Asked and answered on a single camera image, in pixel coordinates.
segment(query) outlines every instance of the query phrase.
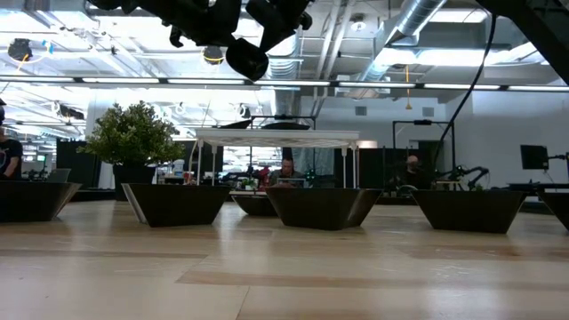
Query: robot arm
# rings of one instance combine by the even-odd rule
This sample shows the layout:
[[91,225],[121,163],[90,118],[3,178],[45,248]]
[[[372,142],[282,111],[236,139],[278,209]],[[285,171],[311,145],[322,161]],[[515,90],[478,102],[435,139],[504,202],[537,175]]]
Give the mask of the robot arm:
[[487,168],[483,168],[483,167],[478,166],[476,168],[472,168],[470,170],[465,171],[464,175],[471,174],[472,172],[478,172],[478,175],[476,176],[476,178],[469,181],[469,183],[467,184],[469,186],[470,190],[474,189],[477,185],[477,182],[480,179],[482,179],[486,174],[490,173],[490,170],[488,170]]
[[444,177],[445,175],[449,175],[449,180],[458,180],[464,176],[467,176],[473,172],[478,172],[478,175],[476,176],[476,178],[474,178],[473,180],[469,181],[469,183],[467,184],[467,186],[469,187],[469,190],[472,190],[476,187],[477,182],[484,178],[484,176],[488,173],[490,173],[490,170],[488,170],[487,168],[478,166],[472,169],[468,169],[468,170],[464,170],[464,168],[462,168],[462,166],[457,166],[456,169],[451,170],[449,172],[442,172],[439,173],[439,177]]

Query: fluorescent light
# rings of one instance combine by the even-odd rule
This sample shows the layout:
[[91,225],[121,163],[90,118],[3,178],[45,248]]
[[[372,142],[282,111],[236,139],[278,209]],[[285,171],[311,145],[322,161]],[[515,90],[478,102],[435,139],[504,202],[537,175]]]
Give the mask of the fluorescent light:
[[[468,90],[470,84],[425,84],[423,86],[425,89],[442,89],[442,90]],[[474,90],[498,90],[499,85],[493,84],[477,84],[474,86]]]
[[0,76],[0,81],[4,82],[73,82],[72,77],[59,76]]
[[159,84],[160,80],[157,78],[83,78],[86,83],[98,84]]
[[488,15],[482,9],[441,9],[429,20],[429,22],[452,22],[452,23],[480,23]]
[[217,85],[240,85],[245,84],[245,80],[232,79],[168,79],[170,84],[217,84]]
[[196,141],[196,138],[181,138],[181,137],[176,137],[176,138],[172,138],[172,141]]
[[410,50],[385,48],[375,57],[373,63],[377,67],[392,66],[396,64],[411,65],[417,63],[417,57]]
[[412,89],[415,84],[403,84],[403,83],[390,83],[390,82],[339,82],[340,87],[351,87],[351,88],[391,88],[391,89]]
[[[496,61],[496,55],[501,52],[490,52],[486,59],[486,65],[491,65]],[[417,64],[430,66],[447,66],[447,67],[477,67],[482,63],[484,58],[484,50],[449,50],[449,49],[432,49],[425,50],[417,57]]]
[[520,92],[569,92],[569,86],[554,85],[511,85],[509,91]]
[[330,81],[298,81],[298,80],[259,80],[258,85],[290,85],[290,86],[328,86]]

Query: trapezoid planter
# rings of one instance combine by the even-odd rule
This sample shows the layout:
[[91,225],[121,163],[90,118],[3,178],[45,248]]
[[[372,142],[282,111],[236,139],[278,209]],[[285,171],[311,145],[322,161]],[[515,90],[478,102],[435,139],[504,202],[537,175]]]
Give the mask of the trapezoid planter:
[[538,196],[569,230],[569,193],[538,192]]
[[80,187],[78,183],[0,181],[0,222],[51,221]]
[[415,201],[439,230],[505,234],[525,194],[516,191],[413,191]]
[[348,217],[348,228],[359,227],[364,222],[367,215],[372,210],[381,196],[381,190],[378,189],[360,189],[357,194],[356,201],[352,206],[351,213]]
[[217,217],[229,187],[123,184],[136,218],[155,227],[207,225]]
[[359,226],[381,193],[344,188],[267,188],[266,192],[286,226],[322,230]]
[[275,207],[268,196],[232,196],[239,208],[250,216],[276,217]]

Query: dark shirt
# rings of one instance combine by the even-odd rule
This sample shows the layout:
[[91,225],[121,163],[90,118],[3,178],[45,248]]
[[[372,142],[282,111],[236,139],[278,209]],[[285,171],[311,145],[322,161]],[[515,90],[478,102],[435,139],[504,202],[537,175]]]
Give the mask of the dark shirt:
[[0,174],[4,174],[10,161],[13,157],[19,158],[18,166],[14,170],[12,176],[8,177],[10,180],[21,179],[21,157],[23,155],[23,149],[21,143],[17,140],[8,139],[4,142],[0,142]]
[[429,181],[421,171],[409,172],[405,170],[405,185],[414,186],[417,189],[429,189]]

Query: black cable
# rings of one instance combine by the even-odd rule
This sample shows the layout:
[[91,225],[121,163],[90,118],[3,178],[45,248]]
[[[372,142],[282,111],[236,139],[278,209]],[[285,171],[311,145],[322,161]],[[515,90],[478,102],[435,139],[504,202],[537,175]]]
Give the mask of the black cable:
[[474,80],[472,81],[472,84],[470,85],[469,90],[464,95],[464,98],[462,99],[459,107],[457,107],[456,111],[454,111],[453,117],[451,118],[451,120],[446,125],[445,131],[443,132],[441,139],[438,141],[437,152],[435,153],[435,161],[433,162],[434,165],[437,165],[438,154],[441,151],[441,147],[443,146],[443,143],[445,143],[446,134],[449,132],[449,130],[451,130],[451,127],[453,127],[454,120],[456,120],[456,117],[461,112],[462,107],[464,107],[464,104],[466,104],[466,101],[469,99],[470,94],[472,94],[472,91],[474,91],[474,87],[478,83],[478,79],[482,75],[482,71],[484,70],[484,64],[486,62],[486,58],[488,57],[488,53],[490,53],[490,49],[492,48],[492,42],[494,40],[494,34],[496,33],[496,20],[497,19],[498,19],[498,16],[496,14],[492,14],[492,26],[490,27],[490,35],[488,36],[488,43],[486,44],[486,49],[484,51],[484,58],[482,59],[482,63],[480,64],[480,68],[478,68],[477,75],[474,77]]

